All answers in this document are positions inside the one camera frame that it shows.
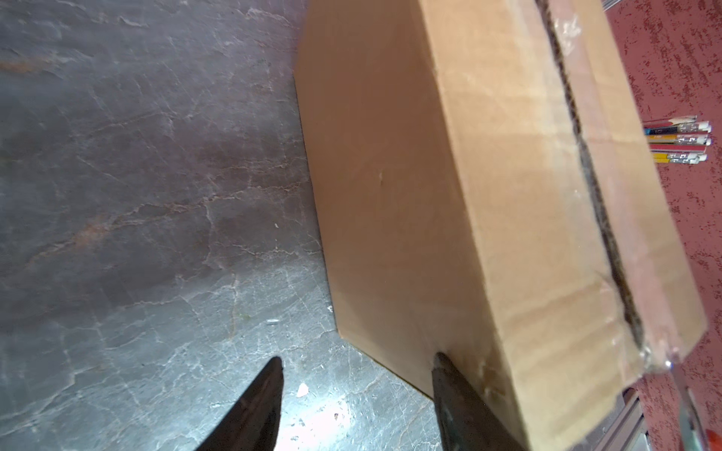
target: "box side panel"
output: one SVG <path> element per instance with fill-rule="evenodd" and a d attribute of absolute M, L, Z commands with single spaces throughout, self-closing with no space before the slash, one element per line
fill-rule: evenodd
<path fill-rule="evenodd" d="M 532 0 L 422 0 L 452 150 L 529 443 L 560 451 L 640 357 Z"/>
<path fill-rule="evenodd" d="M 339 332 L 427 394 L 447 352 L 524 441 L 418 4 L 310 3 L 295 72 Z"/>
<path fill-rule="evenodd" d="M 598 100 L 596 106 L 601 108 L 605 120 L 604 130 L 590 129 L 587 133 L 604 148 L 604 153 L 593 157 L 613 160 L 610 165 L 624 188 L 632 220 L 638 224 L 648 251 L 643 257 L 651 261 L 653 278 L 661 282 L 663 294 L 652 301 L 669 306 L 680 338 L 680 351 L 686 355 L 707 326 L 699 294 L 642 134 L 627 75 L 606 16 L 601 5 L 595 2 L 573 0 L 572 3 L 581 30 L 575 43 L 586 49 L 590 74 L 596 85 L 596 93 L 588 97 Z M 609 206 L 610 215 L 615 214 L 613 207 Z M 653 305 L 652 310 L 659 307 L 663 306 Z"/>

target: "red speckled cloth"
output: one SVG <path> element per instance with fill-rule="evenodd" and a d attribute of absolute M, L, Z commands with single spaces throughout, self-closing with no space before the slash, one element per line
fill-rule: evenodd
<path fill-rule="evenodd" d="M 607 14 L 642 119 L 699 113 L 716 139 L 722 0 L 623 0 Z M 715 144 L 708 154 L 696 166 L 658 168 L 710 321 L 684 369 L 706 427 L 722 432 L 722 152 Z M 671 380 L 650 375 L 637 386 L 655 450 L 677 451 L 679 404 Z"/>

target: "white paint chip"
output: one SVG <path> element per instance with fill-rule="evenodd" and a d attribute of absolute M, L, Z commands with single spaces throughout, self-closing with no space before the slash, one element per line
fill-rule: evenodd
<path fill-rule="evenodd" d="M 296 398 L 303 398 L 308 394 L 308 385 L 301 382 L 301 385 L 298 386 L 298 391 L 296 392 Z"/>

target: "brown cardboard box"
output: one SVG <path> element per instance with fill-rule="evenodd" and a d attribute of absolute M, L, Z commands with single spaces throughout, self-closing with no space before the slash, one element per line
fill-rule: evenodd
<path fill-rule="evenodd" d="M 429 395 L 444 351 L 563 451 L 706 322 L 601 2 L 543 11 L 310 0 L 295 77 L 341 335 Z"/>

